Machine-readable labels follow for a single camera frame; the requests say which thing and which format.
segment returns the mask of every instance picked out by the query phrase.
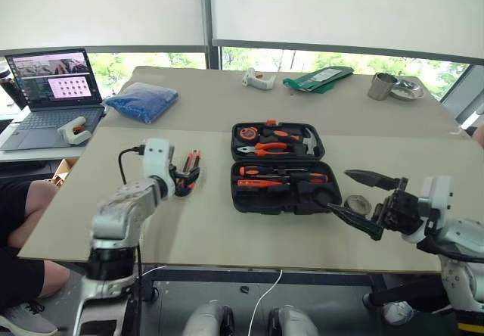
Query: green pouch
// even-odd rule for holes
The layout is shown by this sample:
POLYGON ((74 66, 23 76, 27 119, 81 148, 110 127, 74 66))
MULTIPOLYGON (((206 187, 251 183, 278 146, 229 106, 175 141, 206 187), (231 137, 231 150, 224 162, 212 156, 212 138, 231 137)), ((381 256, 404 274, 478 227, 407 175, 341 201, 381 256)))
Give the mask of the green pouch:
POLYGON ((353 73, 353 69, 347 66, 329 66, 314 73, 308 73, 295 80, 286 78, 282 80, 285 86, 300 90, 301 92, 317 92, 322 94, 334 87, 334 83, 353 73))

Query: tool case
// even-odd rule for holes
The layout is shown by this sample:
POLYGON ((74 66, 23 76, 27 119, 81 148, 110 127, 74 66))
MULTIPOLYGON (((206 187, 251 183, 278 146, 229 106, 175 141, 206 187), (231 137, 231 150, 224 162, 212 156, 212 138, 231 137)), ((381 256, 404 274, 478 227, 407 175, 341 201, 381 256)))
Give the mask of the tool case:
POLYGON ((323 143, 309 124, 235 124, 231 153, 232 200, 243 213, 328 213, 325 204, 341 204, 336 177, 320 161, 323 143))

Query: desk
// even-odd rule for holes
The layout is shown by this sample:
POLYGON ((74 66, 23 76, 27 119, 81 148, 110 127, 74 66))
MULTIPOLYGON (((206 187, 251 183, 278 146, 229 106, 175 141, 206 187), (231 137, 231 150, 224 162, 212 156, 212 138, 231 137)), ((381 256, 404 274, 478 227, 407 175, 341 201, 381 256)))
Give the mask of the desk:
MULTIPOLYGON (((382 241, 375 242, 332 214, 265 216, 237 212, 229 186, 233 164, 230 133, 108 127, 100 128, 90 141, 20 255, 86 261, 97 204, 112 195, 121 182, 117 154, 150 137, 167 138, 175 144, 177 165, 193 148, 199 148, 203 157, 194 192, 187 198, 173 198, 162 204, 145 226, 142 246, 146 263, 358 272, 440 269, 437 257, 416 250, 399 234, 387 231, 382 241)), ((363 194, 375 205, 388 194, 352 181, 343 175, 347 169, 406 176, 410 179, 408 191, 415 194, 419 193, 424 176, 446 174, 453 178, 451 213, 482 220, 483 155, 474 141, 321 137, 326 147, 323 160, 333 168, 343 198, 363 194)), ((125 156, 128 180, 140 178, 141 161, 134 154, 125 156)))
MULTIPOLYGON (((271 91, 242 86, 243 74, 136 67, 124 87, 133 82, 170 87, 179 92, 178 102, 149 126, 115 110, 109 110, 100 126, 229 132, 235 123, 277 119, 311 123, 321 135, 469 138, 426 89, 419 101, 375 101, 366 95, 369 75, 351 75, 324 94, 311 94, 282 85, 284 77, 296 78, 301 73, 278 73, 271 91)), ((423 85, 417 78, 411 79, 423 85)))
MULTIPOLYGON (((25 107, 13 122, 22 121, 29 115, 29 107, 25 107)), ((17 124, 10 124, 0 134, 0 145, 11 136, 16 129, 17 124)), ((85 147, 70 148, 43 148, 43 149, 26 149, 22 151, 0 151, 0 162, 20 162, 25 160, 60 160, 62 158, 79 158, 85 147)))

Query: blue bag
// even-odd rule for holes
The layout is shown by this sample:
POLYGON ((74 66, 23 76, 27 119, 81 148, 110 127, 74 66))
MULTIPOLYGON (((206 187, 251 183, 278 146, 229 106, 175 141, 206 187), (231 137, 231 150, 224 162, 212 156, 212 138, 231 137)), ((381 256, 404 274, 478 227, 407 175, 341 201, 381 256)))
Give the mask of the blue bag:
POLYGON ((173 89, 135 82, 105 103, 131 119, 149 124, 177 98, 178 93, 173 89))

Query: gray floor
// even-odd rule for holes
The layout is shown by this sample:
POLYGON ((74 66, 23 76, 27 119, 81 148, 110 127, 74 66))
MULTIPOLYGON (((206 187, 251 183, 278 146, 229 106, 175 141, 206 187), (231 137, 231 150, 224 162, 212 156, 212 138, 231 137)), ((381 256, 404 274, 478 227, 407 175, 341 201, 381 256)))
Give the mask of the gray floor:
MULTIPOLYGON (((78 275, 72 275, 69 284, 59 294, 44 300, 42 314, 63 331, 59 335, 71 335, 74 313, 79 299, 78 275)), ((218 300, 228 304, 234 311, 236 334, 247 334, 250 317, 258 298, 271 285, 157 282, 159 299, 145 303, 142 332, 144 336, 180 335, 190 314, 201 304, 218 300), (249 293, 240 287, 249 287, 249 293)), ((320 335, 366 336, 366 335, 458 335, 453 316, 417 315, 409 324, 389 327, 381 322, 380 315, 367 310, 361 296, 368 287, 342 287, 319 285, 278 285, 259 305, 253 324, 252 335, 265 334, 266 319, 273 307, 292 304, 306 311, 318 327, 320 335)))

